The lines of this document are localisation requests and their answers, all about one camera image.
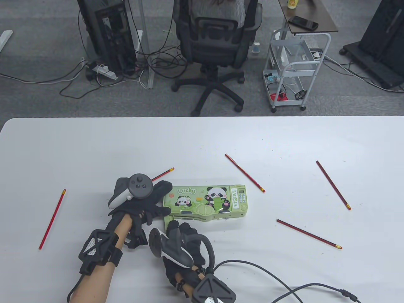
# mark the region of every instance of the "metal cart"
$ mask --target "metal cart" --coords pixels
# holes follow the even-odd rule
[[[300,105],[300,110],[306,109],[306,101],[331,43],[330,34],[322,32],[295,34],[295,37],[283,40],[287,31],[286,23],[286,27],[278,29],[272,34],[263,71],[265,89],[273,113],[276,112],[277,106],[285,105]],[[275,38],[277,33],[281,33],[280,40]],[[319,60],[313,58],[306,41],[302,39],[303,36],[311,35],[327,37],[327,43]],[[300,77],[311,77],[307,90],[304,89]],[[286,83],[285,78],[294,79],[295,83]],[[289,100],[287,96],[291,95],[293,98]]]

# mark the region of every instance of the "computer tower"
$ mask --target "computer tower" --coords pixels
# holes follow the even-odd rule
[[[382,0],[359,48],[404,76],[404,0]]]
[[[122,0],[78,0],[97,63],[116,74],[132,74],[136,54]]]

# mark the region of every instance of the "red pencil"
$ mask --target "red pencil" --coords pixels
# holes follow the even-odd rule
[[[344,197],[342,196],[342,194],[339,192],[338,188],[335,186],[334,182],[331,180],[330,176],[328,176],[328,174],[326,173],[326,171],[324,170],[324,168],[321,166],[320,162],[316,161],[318,167],[321,169],[321,171],[323,172],[324,176],[327,178],[327,180],[330,182],[331,186],[333,187],[333,189],[335,190],[335,192],[337,193],[337,195],[339,196],[339,198],[342,200],[342,202],[345,204],[345,207],[348,210],[351,210],[352,208],[350,207],[350,205],[348,204],[348,202],[344,199]]]
[[[59,202],[57,203],[56,209],[53,212],[52,219],[50,219],[50,222],[49,222],[48,228],[46,229],[44,237],[42,238],[42,242],[41,242],[41,245],[39,246],[39,250],[41,250],[42,247],[45,244],[46,238],[48,237],[49,231],[50,231],[50,229],[52,227],[53,221],[55,220],[55,217],[56,217],[56,214],[57,214],[57,212],[59,210],[60,204],[62,204],[62,200],[63,200],[63,197],[65,196],[65,194],[66,194],[66,190],[64,189],[63,192],[62,192],[62,195],[60,196]]]
[[[225,154],[226,158],[229,159],[238,169],[241,170],[241,172],[243,174],[245,174],[245,176],[247,178],[249,178],[263,193],[265,193],[265,189],[262,188],[261,185],[259,185],[249,174],[247,174],[247,172],[241,168],[240,165],[238,165],[232,158],[230,158],[230,156],[228,154]]]
[[[300,228],[298,228],[298,227],[296,227],[296,226],[293,226],[293,225],[291,225],[291,224],[289,224],[289,223],[286,223],[286,222],[281,221],[281,220],[279,220],[279,219],[277,219],[276,222],[281,223],[281,224],[283,224],[283,225],[285,225],[285,226],[287,226],[287,227],[293,228],[294,230],[297,230],[297,231],[299,231],[299,232],[301,232],[301,233],[303,233],[303,234],[305,234],[305,235],[308,235],[309,237],[312,237],[312,238],[314,238],[314,239],[317,239],[317,240],[319,240],[319,241],[321,241],[321,242],[323,242],[323,243],[325,243],[325,244],[334,246],[335,248],[338,248],[338,249],[342,249],[342,246],[336,245],[335,243],[332,243],[332,242],[330,242],[330,241],[327,241],[326,239],[323,239],[323,238],[320,238],[320,237],[318,237],[318,236],[316,236],[316,235],[313,235],[313,234],[311,234],[311,233],[309,233],[309,232],[307,232],[307,231],[304,231],[303,229],[300,229]]]
[[[166,174],[168,174],[168,173],[170,173],[170,172],[172,172],[174,170],[174,167],[173,168],[171,168],[171,169],[169,169],[169,170],[167,170],[167,171],[165,171],[164,173],[162,173],[162,174],[160,174],[160,175],[158,175],[157,177],[154,177],[153,179],[151,179],[152,181],[155,181],[155,180],[157,180],[158,178],[161,178],[162,176],[164,176],[164,175],[166,175]]]

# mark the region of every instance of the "panda illustration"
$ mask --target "panda illustration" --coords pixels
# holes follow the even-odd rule
[[[227,210],[230,208],[230,202],[227,200],[227,188],[225,187],[208,187],[208,194],[205,200],[208,201],[206,205],[213,207],[214,210]]]
[[[187,206],[191,207],[191,198],[190,197],[178,197],[177,202],[175,202],[175,206]]]

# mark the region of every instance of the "black glove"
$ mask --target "black glove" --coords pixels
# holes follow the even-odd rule
[[[129,214],[133,224],[127,236],[129,242],[125,242],[128,248],[136,248],[140,245],[147,245],[147,238],[142,229],[142,224],[147,222],[151,225],[156,217],[165,217],[171,213],[169,207],[160,207],[156,204],[163,200],[173,189],[173,185],[167,181],[160,181],[153,187],[153,192],[145,199],[132,198],[122,203],[112,210],[108,215],[112,215],[108,223],[107,230],[115,230],[116,226],[122,221],[125,214]]]
[[[197,234],[198,232],[196,231],[195,228],[191,228],[188,223],[182,223],[180,226],[178,224],[178,221],[171,221],[168,224],[167,227],[167,233],[166,235],[168,236],[170,231],[173,229],[179,228],[180,232],[185,235],[192,235],[192,234]],[[203,265],[205,265],[205,259],[201,255],[200,247],[201,247],[201,242],[200,241],[189,241],[188,243],[184,243],[182,247],[190,253],[192,258],[194,259],[194,265],[199,268],[200,272],[204,272],[204,269],[202,268]],[[182,290],[182,285],[184,283],[187,283],[191,285],[192,287],[196,288],[198,284],[200,283],[200,278],[198,277],[198,273],[190,268],[183,268],[171,260],[167,259],[166,257],[163,257],[164,261],[164,266],[166,268],[166,276],[170,283],[177,288],[179,291]],[[175,274],[180,273],[182,277],[184,278],[182,285],[179,284],[177,285],[177,281],[175,279]]]

